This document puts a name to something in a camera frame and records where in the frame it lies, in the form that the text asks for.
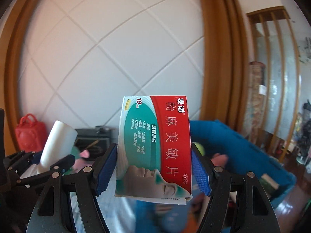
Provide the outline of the rolled patterned rug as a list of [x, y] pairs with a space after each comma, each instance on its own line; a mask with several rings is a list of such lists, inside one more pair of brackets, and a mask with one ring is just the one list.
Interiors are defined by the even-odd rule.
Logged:
[[266, 91], [265, 68], [266, 65], [262, 62], [249, 63], [248, 98], [242, 135], [252, 144], [256, 144], [261, 126]]

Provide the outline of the red bear-shaped plastic bag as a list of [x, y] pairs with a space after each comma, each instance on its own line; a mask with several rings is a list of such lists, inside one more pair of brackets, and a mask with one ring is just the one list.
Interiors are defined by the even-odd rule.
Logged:
[[42, 151], [48, 137], [45, 123], [38, 121], [33, 114], [21, 118], [15, 135], [19, 149], [25, 152]]

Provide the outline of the red teal medicine box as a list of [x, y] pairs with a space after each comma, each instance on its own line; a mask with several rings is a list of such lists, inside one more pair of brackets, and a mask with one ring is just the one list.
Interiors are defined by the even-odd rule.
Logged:
[[185, 96], [126, 96], [119, 121], [118, 197], [185, 205], [192, 198]]

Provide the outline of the black gift box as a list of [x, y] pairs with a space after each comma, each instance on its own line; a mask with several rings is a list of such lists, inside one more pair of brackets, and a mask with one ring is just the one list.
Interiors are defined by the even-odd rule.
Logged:
[[94, 161], [103, 156], [114, 140], [114, 129], [107, 126], [79, 128], [76, 131], [78, 135], [74, 146], [86, 161]]

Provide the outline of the pink pig plush teal dress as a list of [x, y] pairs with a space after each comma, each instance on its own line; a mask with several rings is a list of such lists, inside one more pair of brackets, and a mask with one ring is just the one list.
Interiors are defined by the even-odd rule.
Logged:
[[71, 168], [73, 173], [78, 173], [84, 167], [92, 165], [91, 162], [86, 160], [90, 157], [90, 153], [87, 149], [80, 151], [77, 147], [74, 146], [72, 148], [71, 154], [75, 157], [75, 163]]

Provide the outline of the wooden door frame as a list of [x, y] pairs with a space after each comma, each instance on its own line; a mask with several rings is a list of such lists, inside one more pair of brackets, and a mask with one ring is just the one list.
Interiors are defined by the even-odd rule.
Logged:
[[134, 95], [185, 95], [190, 118], [241, 131], [247, 66], [238, 0], [1, 0], [5, 151], [28, 113], [116, 128]]

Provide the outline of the blue plastic storage crate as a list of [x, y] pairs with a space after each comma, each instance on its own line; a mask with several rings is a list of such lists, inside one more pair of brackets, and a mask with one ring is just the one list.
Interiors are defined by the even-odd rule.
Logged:
[[[190, 135], [191, 141], [201, 144], [207, 150], [208, 156], [215, 153], [227, 155], [229, 159], [224, 170], [229, 173], [245, 175], [249, 171], [253, 172], [273, 210], [294, 188], [296, 177], [292, 173], [220, 121], [192, 120]], [[236, 198], [237, 193], [232, 191], [222, 232], [230, 232], [236, 210]]]

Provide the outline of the wooden glass partition screen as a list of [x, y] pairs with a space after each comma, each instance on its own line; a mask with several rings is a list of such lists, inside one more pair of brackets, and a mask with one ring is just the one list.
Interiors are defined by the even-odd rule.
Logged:
[[256, 144], [281, 163], [289, 151], [298, 116], [301, 73], [298, 45], [284, 6], [248, 13], [253, 61], [265, 68], [265, 101]]

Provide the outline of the pink pig plush red dress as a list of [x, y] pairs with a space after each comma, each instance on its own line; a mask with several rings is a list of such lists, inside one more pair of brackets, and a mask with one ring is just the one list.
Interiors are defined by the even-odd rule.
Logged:
[[227, 155], [217, 153], [217, 154], [214, 154], [210, 160], [214, 166], [220, 166], [224, 168], [226, 164], [228, 163], [228, 159], [229, 158]]

